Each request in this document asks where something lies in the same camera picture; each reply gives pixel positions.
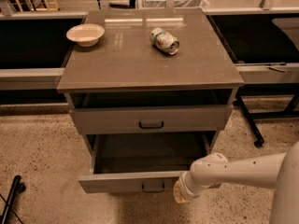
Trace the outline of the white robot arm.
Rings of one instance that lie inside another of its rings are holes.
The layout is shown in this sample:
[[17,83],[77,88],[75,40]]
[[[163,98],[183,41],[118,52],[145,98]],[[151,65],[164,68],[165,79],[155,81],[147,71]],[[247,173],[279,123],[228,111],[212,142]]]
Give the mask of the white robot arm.
[[273,189],[269,224],[299,224],[299,143],[287,152],[239,161],[213,153],[194,161],[179,176],[173,195],[188,203],[223,183]]

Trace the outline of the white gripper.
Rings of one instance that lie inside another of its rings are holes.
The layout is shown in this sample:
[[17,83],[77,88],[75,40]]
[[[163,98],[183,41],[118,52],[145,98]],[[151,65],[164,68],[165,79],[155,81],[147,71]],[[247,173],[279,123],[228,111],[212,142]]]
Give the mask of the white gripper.
[[191,202],[198,198],[206,188],[192,178],[190,172],[183,173],[173,188],[173,196],[177,203]]

